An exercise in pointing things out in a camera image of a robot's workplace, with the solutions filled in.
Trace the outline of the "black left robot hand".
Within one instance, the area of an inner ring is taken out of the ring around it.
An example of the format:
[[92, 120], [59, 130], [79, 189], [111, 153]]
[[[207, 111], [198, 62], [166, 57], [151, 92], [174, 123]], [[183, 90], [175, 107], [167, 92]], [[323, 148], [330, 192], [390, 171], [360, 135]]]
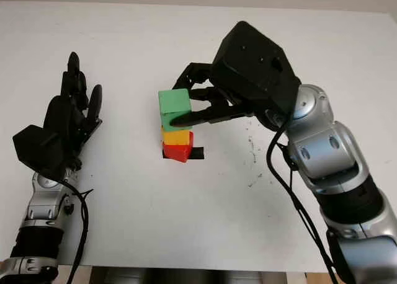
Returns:
[[79, 158], [83, 146], [98, 129], [102, 107], [102, 86], [94, 86], [87, 95], [84, 73], [80, 70], [79, 56], [71, 52], [67, 70], [63, 73], [60, 95], [55, 96], [47, 108], [43, 127], [57, 133], [62, 142], [62, 165], [80, 170]]

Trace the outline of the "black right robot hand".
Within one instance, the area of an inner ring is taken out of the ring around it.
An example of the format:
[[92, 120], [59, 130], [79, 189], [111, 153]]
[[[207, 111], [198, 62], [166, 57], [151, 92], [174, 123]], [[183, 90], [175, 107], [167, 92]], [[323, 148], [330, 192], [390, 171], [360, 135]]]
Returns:
[[202, 84], [210, 79], [211, 64], [189, 63], [177, 78], [174, 89], [188, 90], [189, 99], [207, 101], [210, 106], [199, 111], [177, 115], [170, 120], [173, 127], [183, 128], [203, 123], [220, 123], [241, 117], [256, 117], [266, 128], [277, 131], [289, 116], [289, 112], [282, 110], [269, 97], [252, 98], [237, 91], [220, 87], [212, 82], [211, 87], [194, 89], [195, 84]]

